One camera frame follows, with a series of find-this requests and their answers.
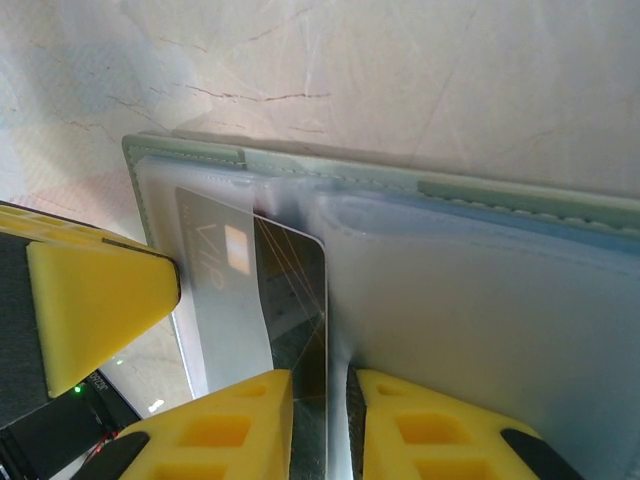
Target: card holder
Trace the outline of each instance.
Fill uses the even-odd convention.
[[[179,261],[178,187],[324,245],[327,478],[351,471],[349,362],[522,420],[586,478],[633,470],[639,202],[144,135],[124,145],[148,239]],[[202,381],[215,366],[193,315],[181,304],[174,322],[201,395],[223,385]]]

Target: white marble surface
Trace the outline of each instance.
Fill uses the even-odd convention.
[[[134,232],[141,130],[638,197],[638,25],[637,0],[4,0],[0,198]],[[122,388],[179,403],[150,335]]]

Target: card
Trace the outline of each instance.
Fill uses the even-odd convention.
[[[327,297],[321,244],[184,188],[176,188],[176,200],[187,258],[183,277],[210,385],[221,375],[234,382],[248,378],[269,360],[273,368],[291,370],[290,478],[323,479]]]

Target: green fabric edge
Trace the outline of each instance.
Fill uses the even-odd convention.
[[[529,216],[550,223],[640,239],[640,201],[460,175],[290,154],[252,155],[244,148],[150,134],[122,140],[147,241],[153,245],[134,167],[146,155],[193,160],[274,176],[308,175],[374,190]]]

